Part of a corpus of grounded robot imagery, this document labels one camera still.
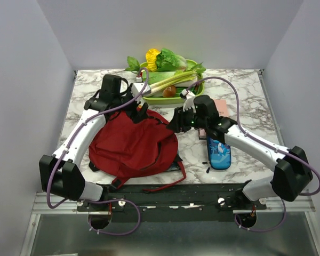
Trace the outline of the red student backpack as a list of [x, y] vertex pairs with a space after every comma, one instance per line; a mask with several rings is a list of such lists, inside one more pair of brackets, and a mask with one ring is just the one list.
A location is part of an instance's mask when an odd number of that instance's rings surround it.
[[[178, 151], [178, 139], [168, 130], [168, 121], [159, 113], [148, 110], [148, 118], [133, 123], [126, 113], [121, 113], [96, 134], [89, 145], [90, 169], [113, 175], [109, 192], [116, 192], [128, 180], [142, 178], [164, 171], [162, 153]], [[186, 179], [180, 163], [182, 182]]]

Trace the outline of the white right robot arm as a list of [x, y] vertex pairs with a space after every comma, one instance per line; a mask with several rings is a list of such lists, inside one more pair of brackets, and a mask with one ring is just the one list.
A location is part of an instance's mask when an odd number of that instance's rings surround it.
[[241, 209], [265, 197], [292, 202], [313, 179], [302, 148], [289, 149], [241, 130], [235, 120], [219, 115], [214, 101], [207, 95], [187, 99], [182, 107], [174, 110], [167, 125], [175, 133], [187, 132], [192, 127], [203, 129], [210, 138], [247, 153], [273, 172], [270, 177], [247, 182], [235, 195], [235, 204]]

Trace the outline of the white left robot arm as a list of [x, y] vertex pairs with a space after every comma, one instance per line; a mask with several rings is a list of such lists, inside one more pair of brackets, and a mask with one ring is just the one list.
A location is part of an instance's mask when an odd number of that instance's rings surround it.
[[79, 168], [90, 143], [105, 126], [107, 116], [126, 110], [132, 117], [137, 117], [142, 96], [151, 93], [147, 80], [131, 83], [121, 91], [124, 80], [117, 75], [104, 75], [101, 88], [85, 102], [82, 115], [69, 137], [52, 155], [43, 155], [39, 160], [42, 189], [50, 208], [55, 207], [51, 195], [64, 200], [89, 201], [97, 211], [107, 206], [103, 186], [86, 181]]

